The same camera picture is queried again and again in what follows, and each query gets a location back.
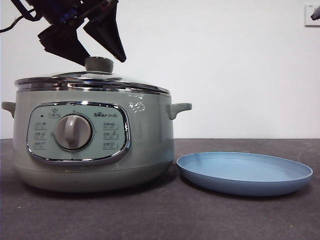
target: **brand logo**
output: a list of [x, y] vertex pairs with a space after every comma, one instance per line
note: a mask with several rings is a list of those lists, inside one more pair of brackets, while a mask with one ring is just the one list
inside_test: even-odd
[[94, 114], [93, 114], [95, 117], [103, 117], [103, 118], [105, 118], [105, 117], [108, 117], [108, 118], [116, 118], [117, 117], [117, 114], [104, 114], [104, 113], [102, 113], [102, 112], [95, 112]]

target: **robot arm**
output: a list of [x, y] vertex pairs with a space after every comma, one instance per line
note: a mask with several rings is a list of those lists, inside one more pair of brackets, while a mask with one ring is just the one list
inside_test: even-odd
[[34, 7], [32, 10], [20, 0], [11, 1], [21, 18], [38, 21], [44, 17], [51, 24], [38, 35], [45, 51], [84, 66], [90, 55], [78, 40], [77, 28], [88, 18], [83, 29], [116, 59], [126, 60], [116, 22], [118, 0], [26, 0]]

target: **blue plate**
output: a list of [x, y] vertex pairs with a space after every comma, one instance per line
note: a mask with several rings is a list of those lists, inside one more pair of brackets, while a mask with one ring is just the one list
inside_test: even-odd
[[277, 196], [310, 180], [310, 167], [289, 159], [244, 152], [200, 152], [176, 161], [182, 175], [206, 189], [242, 196]]

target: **control panel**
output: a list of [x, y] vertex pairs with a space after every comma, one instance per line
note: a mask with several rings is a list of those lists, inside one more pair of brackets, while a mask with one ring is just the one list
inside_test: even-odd
[[29, 152], [46, 161], [114, 160], [130, 142], [128, 117], [120, 106], [87, 101], [37, 106], [27, 133]]

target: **dial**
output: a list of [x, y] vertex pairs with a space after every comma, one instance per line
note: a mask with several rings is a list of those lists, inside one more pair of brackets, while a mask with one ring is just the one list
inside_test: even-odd
[[67, 115], [55, 126], [54, 138], [66, 150], [78, 150], [88, 145], [92, 137], [90, 122], [80, 115]]

